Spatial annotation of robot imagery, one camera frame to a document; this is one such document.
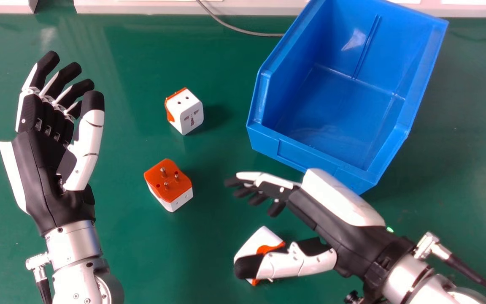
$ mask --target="blue plastic bin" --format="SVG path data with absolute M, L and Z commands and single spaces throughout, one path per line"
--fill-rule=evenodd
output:
M 447 21 L 385 0 L 311 0 L 260 71 L 252 148 L 358 194 L 407 138 Z

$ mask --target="black cable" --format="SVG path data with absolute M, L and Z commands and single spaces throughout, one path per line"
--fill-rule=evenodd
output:
M 222 21 L 219 17 L 217 17 L 212 11 L 210 11 L 203 3 L 201 0 L 196 0 L 196 2 L 198 2 L 198 4 L 200 4 L 200 6 L 206 11 L 208 12 L 208 14 L 213 18 L 215 19 L 215 21 L 217 21 L 218 23 L 224 25 L 225 27 L 227 27 L 228 29 L 232 29 L 234 31 L 237 31 L 237 32 L 240 32 L 240 33 L 245 33 L 247 35 L 251 35 L 251 36 L 259 36 L 259 37 L 282 37 L 284 36 L 284 33 L 260 33 L 260 32 L 253 32 L 253 31 L 248 31 L 248 30 L 244 30 L 244 29 L 240 29 L 239 27 L 235 27 L 233 25 L 229 25 L 228 23 L 225 23 L 224 21 Z
M 468 265 L 466 265 L 461 259 L 459 259 L 454 254 L 451 254 L 447 260 L 444 261 L 449 267 L 457 270 L 458 272 L 465 275 L 468 279 L 471 279 L 475 283 L 486 287 L 486 279 L 481 277 L 478 273 L 473 271 Z

